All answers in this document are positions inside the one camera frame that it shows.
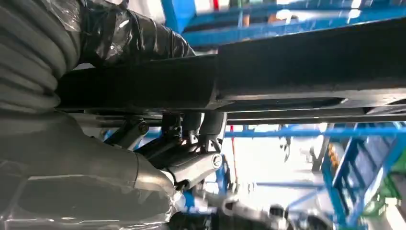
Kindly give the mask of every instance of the blue shelving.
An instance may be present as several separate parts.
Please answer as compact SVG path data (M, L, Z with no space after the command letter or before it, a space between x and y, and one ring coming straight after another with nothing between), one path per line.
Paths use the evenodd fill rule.
M335 209L337 223L344 227L358 226L365 206L376 194L380 183L406 147L404 123L359 123L354 130L395 128L392 136L352 137L337 171L329 158L322 172Z
M299 0L290 4L254 4L227 11L196 14L193 0L161 0L166 26L181 33L192 47L219 46L245 39L280 36L342 27L406 16L405 5L396 1ZM268 23L270 15L290 12L295 19ZM243 26L244 15L253 23Z

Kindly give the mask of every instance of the black plastic wrap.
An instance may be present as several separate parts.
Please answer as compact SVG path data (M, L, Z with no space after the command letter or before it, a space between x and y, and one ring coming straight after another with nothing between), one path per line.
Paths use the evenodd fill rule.
M80 62L95 66L194 56L171 29L105 0L46 0L66 30L81 32Z

